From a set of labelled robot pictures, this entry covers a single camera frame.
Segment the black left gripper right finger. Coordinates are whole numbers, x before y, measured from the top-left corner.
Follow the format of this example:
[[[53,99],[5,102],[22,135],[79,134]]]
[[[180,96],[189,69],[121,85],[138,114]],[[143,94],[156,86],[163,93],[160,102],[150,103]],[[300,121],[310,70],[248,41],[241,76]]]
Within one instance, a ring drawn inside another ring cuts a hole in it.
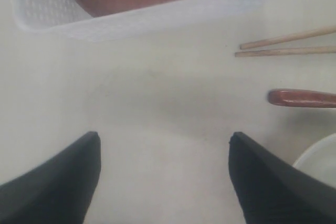
[[[243,132],[230,138],[228,170],[246,223],[335,223],[335,188]]]

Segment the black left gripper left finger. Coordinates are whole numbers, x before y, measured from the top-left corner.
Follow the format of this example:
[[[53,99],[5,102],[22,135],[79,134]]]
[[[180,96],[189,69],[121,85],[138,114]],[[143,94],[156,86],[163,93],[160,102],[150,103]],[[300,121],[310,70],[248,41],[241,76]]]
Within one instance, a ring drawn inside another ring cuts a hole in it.
[[[1,185],[1,223],[83,223],[101,172],[101,141],[87,132]]]

